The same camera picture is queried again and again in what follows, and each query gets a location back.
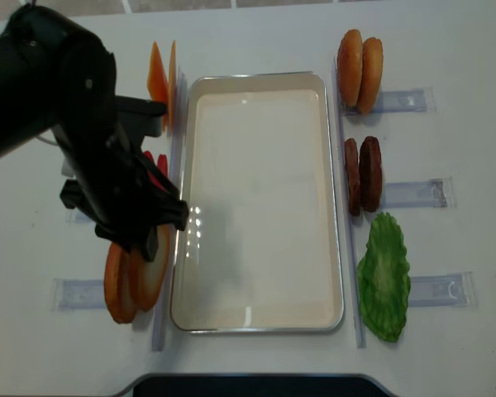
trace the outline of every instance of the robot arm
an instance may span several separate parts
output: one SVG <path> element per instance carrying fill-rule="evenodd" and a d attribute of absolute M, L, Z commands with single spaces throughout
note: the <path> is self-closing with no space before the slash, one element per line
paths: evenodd
<path fill-rule="evenodd" d="M 52 128 L 77 178 L 63 187 L 64 205 L 151 261 L 156 226 L 184 230 L 188 205 L 141 152 L 140 123 L 122 124 L 123 112 L 146 121 L 165 105 L 117 97 L 115 87 L 114 57 L 97 36 L 48 8 L 21 7 L 0 35 L 0 156 Z"/>

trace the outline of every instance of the burger patty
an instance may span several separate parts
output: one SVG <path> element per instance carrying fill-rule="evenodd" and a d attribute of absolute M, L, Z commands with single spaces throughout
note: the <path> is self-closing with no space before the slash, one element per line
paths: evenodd
<path fill-rule="evenodd" d="M 360 147 L 360 201 L 365 211 L 379 209 L 382 194 L 382 158 L 379 140 L 365 138 Z"/>
<path fill-rule="evenodd" d="M 354 217 L 360 215 L 360 174 L 358 171 L 358 150 L 353 138 L 346 141 L 346 173 L 349 190 L 349 212 Z"/>

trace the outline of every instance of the tray rim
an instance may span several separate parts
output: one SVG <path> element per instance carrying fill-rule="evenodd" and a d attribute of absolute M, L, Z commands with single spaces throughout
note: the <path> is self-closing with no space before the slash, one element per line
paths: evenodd
<path fill-rule="evenodd" d="M 250 327 L 250 328 L 204 328 L 204 329 L 187 329 L 182 326 L 180 326 L 176 320 L 174 319 L 174 314 L 173 314 L 173 296 L 174 296 L 174 281 L 175 281 L 175 273 L 176 273 L 176 262 L 178 258 L 174 258 L 173 262 L 173 271 L 171 275 L 171 282 L 170 284 L 170 294 L 169 294 L 169 316 L 171 321 L 173 322 L 173 325 L 179 329 L 180 331 L 187 332 L 190 334 L 195 334 L 195 335 L 203 335 L 203 334 L 237 334 L 237 333 L 304 333 L 304 332 L 330 332 L 333 331 L 338 327 L 338 325 L 341 323 L 341 320 L 343 319 L 344 312 L 345 312 L 345 300 L 344 300 L 344 290 L 343 290 L 343 274 L 341 272 L 341 252 L 340 252 L 340 233 L 338 231 L 338 221 L 337 221 L 337 210 L 336 210 L 336 186 L 335 186 L 335 172 L 334 172 L 334 160 L 332 159 L 332 141 L 331 141 L 331 123 L 329 122 L 329 105 L 328 105 L 328 100 L 327 100 L 327 85 L 325 84 L 325 81 L 323 81 L 322 77 L 312 71 L 300 71 L 300 72 L 284 72 L 284 73 L 268 73 L 268 74 L 232 74 L 232 75 L 225 75 L 225 76 L 205 76 L 201 77 L 199 79 L 196 79 L 192 84 L 191 88 L 188 91 L 188 102 L 186 104 L 186 128 L 184 131 L 184 146 L 187 146 L 187 119 L 189 115 L 189 101 L 191 98 L 191 95 L 193 91 L 195 90 L 195 87 L 198 86 L 202 81 L 207 81 L 207 80 L 216 80 L 216 79 L 253 79 L 253 78 L 259 78 L 259 77 L 271 77 L 271 76 L 283 76 L 283 75 L 291 75 L 291 74 L 310 74 L 317 78 L 323 86 L 323 107 L 325 108 L 325 113 L 327 115 L 327 142 L 328 142 L 328 150 L 329 150 L 329 166 L 330 166 L 330 175 L 331 175 L 331 198 L 332 198 L 332 216 L 333 216 L 333 223 L 334 223 L 334 230 L 335 230 L 335 236 L 336 236 L 336 263 L 331 263 L 332 266 L 337 265 L 337 274 L 340 276 L 340 298 L 341 298 L 341 309 L 340 313 L 335 316 L 335 321 L 334 323 L 330 324 L 327 327 L 292 327 L 292 328 L 284 328 L 284 327 Z M 182 198 L 182 193 L 183 193 L 183 185 L 184 183 L 182 182 L 182 186 L 180 187 L 180 198 Z M 179 233 L 181 231 L 176 232 L 176 238 L 175 240 L 175 250 L 177 251 L 178 247 L 178 242 L 179 242 Z"/>

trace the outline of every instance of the metal tray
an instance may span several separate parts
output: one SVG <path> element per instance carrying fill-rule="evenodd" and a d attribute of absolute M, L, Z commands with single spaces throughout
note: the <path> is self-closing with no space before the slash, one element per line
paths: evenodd
<path fill-rule="evenodd" d="M 320 331 L 343 314 L 327 92 L 313 73 L 204 78 L 188 98 L 171 317 Z"/>

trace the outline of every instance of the lettuce leaf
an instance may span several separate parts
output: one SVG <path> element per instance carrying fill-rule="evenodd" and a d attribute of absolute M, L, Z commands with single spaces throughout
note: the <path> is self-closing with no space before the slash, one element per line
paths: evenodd
<path fill-rule="evenodd" d="M 403 232 L 395 218 L 380 213 L 371 224 L 366 246 L 358 265 L 360 314 L 377 337 L 396 342 L 406 325 L 410 265 Z"/>

